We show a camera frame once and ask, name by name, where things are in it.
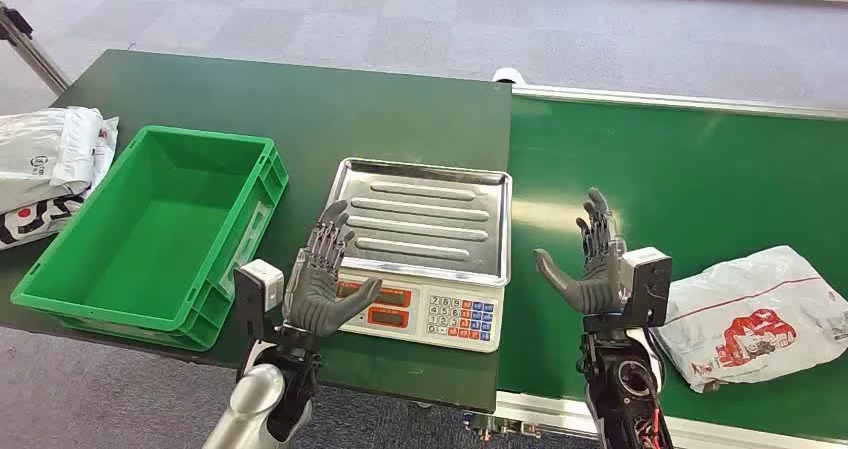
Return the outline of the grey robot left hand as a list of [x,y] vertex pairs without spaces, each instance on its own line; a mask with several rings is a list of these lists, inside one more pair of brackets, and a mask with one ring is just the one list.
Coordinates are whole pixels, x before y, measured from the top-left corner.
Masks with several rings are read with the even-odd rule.
[[349,215],[348,202],[329,205],[310,232],[302,248],[303,262],[294,277],[293,295],[286,322],[296,328],[325,337],[367,309],[379,295],[383,280],[368,278],[356,291],[337,297],[338,273],[352,232],[342,232]]

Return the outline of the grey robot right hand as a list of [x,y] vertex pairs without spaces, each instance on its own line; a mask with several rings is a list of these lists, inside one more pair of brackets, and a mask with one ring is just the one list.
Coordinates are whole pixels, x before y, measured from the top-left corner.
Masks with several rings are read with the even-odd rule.
[[573,310],[584,315],[615,313],[623,307],[618,259],[626,251],[626,242],[602,192],[592,187],[587,197],[583,208],[588,218],[576,219],[584,252],[582,277],[574,279],[563,272],[542,248],[533,250],[535,266]]

